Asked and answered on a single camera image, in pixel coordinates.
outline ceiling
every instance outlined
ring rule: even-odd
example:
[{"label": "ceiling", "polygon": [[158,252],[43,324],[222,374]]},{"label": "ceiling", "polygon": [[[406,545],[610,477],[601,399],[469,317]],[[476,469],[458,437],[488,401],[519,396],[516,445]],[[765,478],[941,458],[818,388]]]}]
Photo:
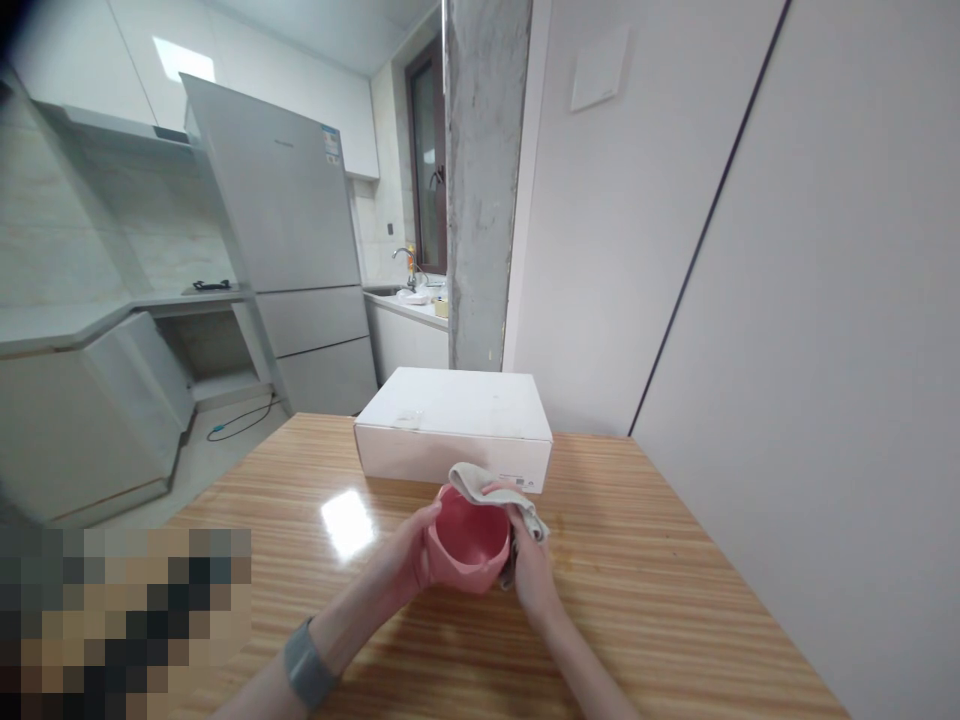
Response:
[{"label": "ceiling", "polygon": [[438,0],[209,0],[362,75],[383,67]]}]

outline pink cup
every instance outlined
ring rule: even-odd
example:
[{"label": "pink cup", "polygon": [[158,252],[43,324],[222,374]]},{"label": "pink cup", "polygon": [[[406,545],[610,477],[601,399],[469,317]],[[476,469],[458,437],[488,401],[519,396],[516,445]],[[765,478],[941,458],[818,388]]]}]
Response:
[{"label": "pink cup", "polygon": [[510,518],[494,505],[471,505],[453,485],[437,494],[443,504],[427,528],[430,575],[464,592],[485,593],[510,554]]}]

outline power cord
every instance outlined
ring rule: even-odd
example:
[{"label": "power cord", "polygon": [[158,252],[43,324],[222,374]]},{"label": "power cord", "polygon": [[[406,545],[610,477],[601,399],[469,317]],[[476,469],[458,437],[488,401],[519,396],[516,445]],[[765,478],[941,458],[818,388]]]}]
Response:
[{"label": "power cord", "polygon": [[[256,408],[255,410],[250,410],[249,412],[245,412],[243,415],[237,415],[233,420],[228,420],[228,421],[225,422],[223,425],[217,425],[213,430],[211,430],[210,432],[207,433],[207,442],[220,442],[221,440],[229,440],[230,438],[236,437],[236,436],[239,435],[240,433],[242,433],[242,432],[244,432],[244,431],[246,431],[246,430],[249,430],[250,428],[252,428],[252,427],[253,427],[254,425],[256,425],[257,423],[263,422],[264,420],[266,420],[266,419],[267,419],[267,415],[270,414],[270,408],[272,408],[274,405],[276,405],[277,403],[280,402],[279,400],[274,400],[274,399],[273,399],[274,396],[275,396],[275,394],[276,394],[276,393],[270,393],[270,404],[269,404],[269,405],[264,405],[264,406],[262,406],[262,407]],[[254,420],[252,423],[250,423],[249,425],[247,425],[245,428],[242,428],[242,429],[240,429],[240,430],[237,430],[235,433],[231,433],[231,434],[229,434],[229,435],[224,435],[223,437],[219,437],[219,438],[213,437],[213,435],[214,435],[215,433],[220,432],[220,431],[223,430],[225,427],[227,427],[227,425],[232,425],[232,424],[235,423],[237,420],[241,420],[241,419],[245,418],[247,415],[253,415],[255,412],[260,412],[261,410],[266,410],[266,412],[265,412],[262,416],[260,416],[260,417],[257,418],[256,420]]]}]

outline cloth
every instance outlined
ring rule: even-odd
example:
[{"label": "cloth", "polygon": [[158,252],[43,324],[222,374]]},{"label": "cloth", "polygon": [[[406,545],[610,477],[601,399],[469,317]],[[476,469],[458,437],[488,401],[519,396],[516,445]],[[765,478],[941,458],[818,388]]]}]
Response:
[{"label": "cloth", "polygon": [[[530,533],[530,537],[542,543],[550,535],[550,528],[537,515],[537,507],[523,493],[509,488],[497,488],[483,494],[483,489],[491,483],[497,482],[497,477],[489,470],[484,470],[473,463],[457,463],[450,468],[450,484],[453,485],[473,505],[516,505],[523,517],[523,524]],[[513,585],[514,569],[517,566],[517,539],[513,536],[513,526],[510,528],[511,543],[510,557],[507,558],[503,570],[500,572],[500,587],[507,590]]]}]

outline kitchen counter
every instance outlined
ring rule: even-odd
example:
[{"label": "kitchen counter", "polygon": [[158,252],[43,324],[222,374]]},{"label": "kitchen counter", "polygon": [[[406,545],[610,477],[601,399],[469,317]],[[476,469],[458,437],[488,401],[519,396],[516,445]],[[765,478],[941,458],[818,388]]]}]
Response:
[{"label": "kitchen counter", "polygon": [[400,315],[406,315],[426,325],[432,325],[441,330],[448,330],[449,323],[447,318],[437,317],[437,311],[432,302],[426,305],[407,305],[400,302],[396,296],[382,297],[369,292],[364,292],[363,295],[375,305],[387,308]]},{"label": "kitchen counter", "polygon": [[236,290],[195,295],[155,292],[111,302],[0,308],[0,356],[83,345],[133,310],[238,300]]},{"label": "kitchen counter", "polygon": [[[178,513],[169,526],[251,528],[253,566],[251,641],[177,716],[235,693],[437,490],[365,478],[351,418],[299,414]],[[327,527],[346,493],[356,521]],[[847,717],[633,440],[557,433],[533,499],[564,604],[642,717]],[[568,717],[573,702],[513,592],[435,587],[374,635],[323,716]]]}]

